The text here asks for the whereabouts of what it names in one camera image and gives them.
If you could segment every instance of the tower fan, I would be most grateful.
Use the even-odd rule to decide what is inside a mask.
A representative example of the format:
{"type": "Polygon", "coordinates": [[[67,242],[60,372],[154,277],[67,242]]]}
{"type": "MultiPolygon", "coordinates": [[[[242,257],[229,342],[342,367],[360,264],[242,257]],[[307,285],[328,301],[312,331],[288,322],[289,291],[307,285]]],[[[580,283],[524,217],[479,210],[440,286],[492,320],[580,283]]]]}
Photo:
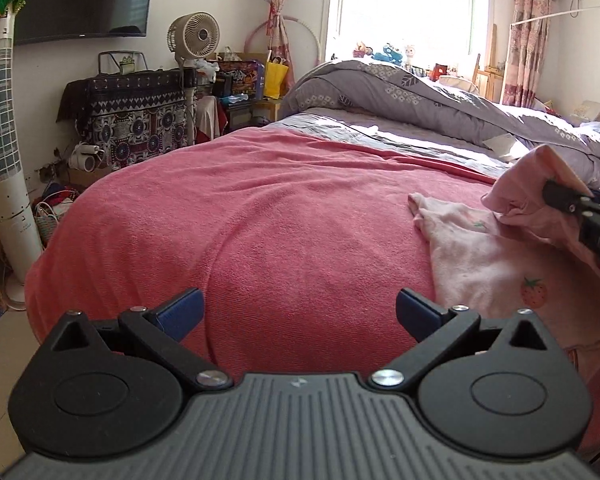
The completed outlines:
{"type": "Polygon", "coordinates": [[[42,243],[29,206],[22,172],[11,96],[13,24],[23,0],[0,9],[0,241],[13,274],[6,283],[11,301],[24,302],[24,279],[42,243]]]}
{"type": "MultiPolygon", "coordinates": [[[[218,22],[206,12],[194,12],[179,17],[167,31],[167,45],[169,50],[175,54],[176,63],[182,71],[182,80],[186,80],[184,66],[188,60],[203,59],[214,53],[220,42],[220,27],[218,22]]],[[[192,81],[184,86],[186,107],[189,112],[187,120],[187,139],[193,142],[196,131],[195,121],[195,93],[196,75],[192,81]]]]}

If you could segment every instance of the plastic bag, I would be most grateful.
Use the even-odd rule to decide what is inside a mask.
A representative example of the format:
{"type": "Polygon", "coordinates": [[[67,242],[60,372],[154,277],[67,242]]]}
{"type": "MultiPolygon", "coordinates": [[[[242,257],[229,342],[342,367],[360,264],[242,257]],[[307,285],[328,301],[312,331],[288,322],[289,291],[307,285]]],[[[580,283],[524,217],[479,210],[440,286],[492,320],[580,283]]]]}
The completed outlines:
{"type": "Polygon", "coordinates": [[[280,63],[267,63],[264,73],[264,96],[280,99],[280,88],[289,71],[287,65],[280,63]]]}

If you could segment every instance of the gray duvet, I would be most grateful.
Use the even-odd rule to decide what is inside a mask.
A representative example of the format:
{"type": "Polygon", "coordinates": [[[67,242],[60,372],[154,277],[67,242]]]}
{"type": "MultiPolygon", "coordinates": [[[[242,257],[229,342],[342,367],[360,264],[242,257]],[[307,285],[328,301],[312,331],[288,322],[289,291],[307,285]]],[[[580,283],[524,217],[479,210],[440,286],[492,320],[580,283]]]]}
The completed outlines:
{"type": "Polygon", "coordinates": [[[285,117],[274,125],[286,126],[321,139],[444,160],[493,178],[498,178],[511,164],[498,160],[490,150],[464,140],[442,136],[412,124],[346,110],[309,108],[302,114],[285,117]]]}
{"type": "Polygon", "coordinates": [[[528,148],[550,144],[588,186],[600,187],[600,135],[590,128],[575,128],[527,108],[497,105],[387,63],[356,59],[320,65],[286,95],[281,113],[284,118],[314,107],[363,108],[480,147],[504,134],[528,148]]]}

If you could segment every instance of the curtain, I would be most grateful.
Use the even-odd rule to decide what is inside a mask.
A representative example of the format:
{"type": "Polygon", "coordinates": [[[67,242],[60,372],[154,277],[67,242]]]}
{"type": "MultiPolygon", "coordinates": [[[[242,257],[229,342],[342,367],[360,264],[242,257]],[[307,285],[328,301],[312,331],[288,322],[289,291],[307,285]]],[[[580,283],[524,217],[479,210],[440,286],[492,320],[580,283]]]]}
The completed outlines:
{"type": "Polygon", "coordinates": [[[289,51],[289,36],[286,34],[285,21],[282,18],[282,7],[285,0],[269,0],[269,21],[267,23],[267,36],[269,37],[269,49],[272,55],[283,57],[288,61],[289,71],[286,73],[286,86],[291,88],[294,84],[294,69],[291,64],[291,52],[289,51]]]}
{"type": "MultiPolygon", "coordinates": [[[[513,22],[550,13],[551,0],[515,0],[513,22]]],[[[504,98],[510,106],[531,108],[540,82],[549,20],[516,25],[511,31],[504,98]]]]}

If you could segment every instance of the stuffed toy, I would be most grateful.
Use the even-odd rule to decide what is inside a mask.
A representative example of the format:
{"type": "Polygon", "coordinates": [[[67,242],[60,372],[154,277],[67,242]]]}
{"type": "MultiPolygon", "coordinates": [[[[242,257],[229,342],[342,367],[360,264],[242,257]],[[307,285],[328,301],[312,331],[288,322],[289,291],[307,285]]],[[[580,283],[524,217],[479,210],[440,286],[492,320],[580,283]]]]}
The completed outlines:
{"type": "Polygon", "coordinates": [[[387,61],[397,66],[402,65],[402,54],[389,43],[382,48],[382,52],[376,52],[372,57],[376,61],[387,61]]]}
{"type": "Polygon", "coordinates": [[[365,57],[372,56],[374,50],[371,47],[366,46],[362,41],[359,41],[356,45],[356,49],[353,51],[353,57],[365,57]]]}
{"type": "Polygon", "coordinates": [[[407,45],[404,48],[404,55],[407,58],[407,65],[413,65],[413,56],[416,55],[416,48],[413,45],[407,45]]]}

